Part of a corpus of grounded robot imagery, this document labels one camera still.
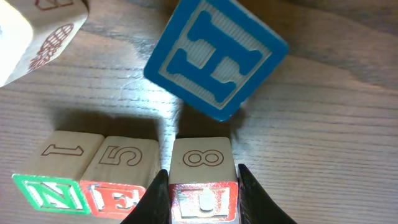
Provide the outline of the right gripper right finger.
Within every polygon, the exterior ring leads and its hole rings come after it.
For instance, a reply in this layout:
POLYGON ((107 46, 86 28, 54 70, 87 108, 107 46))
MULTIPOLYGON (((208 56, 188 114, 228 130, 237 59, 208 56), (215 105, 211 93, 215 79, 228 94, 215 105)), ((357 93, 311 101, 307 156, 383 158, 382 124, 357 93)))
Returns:
POLYGON ((244 165, 238 164, 241 224, 297 224, 262 188, 244 165))

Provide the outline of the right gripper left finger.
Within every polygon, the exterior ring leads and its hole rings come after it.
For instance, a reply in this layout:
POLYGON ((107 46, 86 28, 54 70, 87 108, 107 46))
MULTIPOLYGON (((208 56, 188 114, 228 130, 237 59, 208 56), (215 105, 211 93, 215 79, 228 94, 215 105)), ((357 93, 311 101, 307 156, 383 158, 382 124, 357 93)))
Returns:
POLYGON ((169 176, 162 169, 121 224, 169 224, 170 209, 169 176))

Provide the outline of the red E block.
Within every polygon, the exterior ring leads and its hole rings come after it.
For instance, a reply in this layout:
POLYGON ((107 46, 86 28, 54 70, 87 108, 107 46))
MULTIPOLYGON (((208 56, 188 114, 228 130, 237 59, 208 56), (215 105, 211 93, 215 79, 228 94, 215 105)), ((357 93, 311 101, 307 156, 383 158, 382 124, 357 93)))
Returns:
POLYGON ((80 179, 91 213, 125 219, 160 171, 159 143, 108 136, 80 179))

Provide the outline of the red U block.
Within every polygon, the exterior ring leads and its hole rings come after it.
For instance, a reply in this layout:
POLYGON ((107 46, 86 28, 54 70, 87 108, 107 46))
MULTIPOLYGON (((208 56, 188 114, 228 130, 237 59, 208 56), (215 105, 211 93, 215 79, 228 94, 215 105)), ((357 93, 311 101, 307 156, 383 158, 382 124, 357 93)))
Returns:
POLYGON ((169 192, 172 223, 237 223, 238 178, 230 140, 176 139, 169 192))

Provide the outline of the green N block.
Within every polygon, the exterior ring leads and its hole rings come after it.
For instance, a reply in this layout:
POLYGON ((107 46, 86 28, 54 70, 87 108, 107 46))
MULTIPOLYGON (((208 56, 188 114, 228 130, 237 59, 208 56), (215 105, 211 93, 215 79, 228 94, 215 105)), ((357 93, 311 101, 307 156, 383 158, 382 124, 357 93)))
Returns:
POLYGON ((88 215, 79 181, 103 141, 101 134, 54 131, 12 179, 38 211, 88 215))

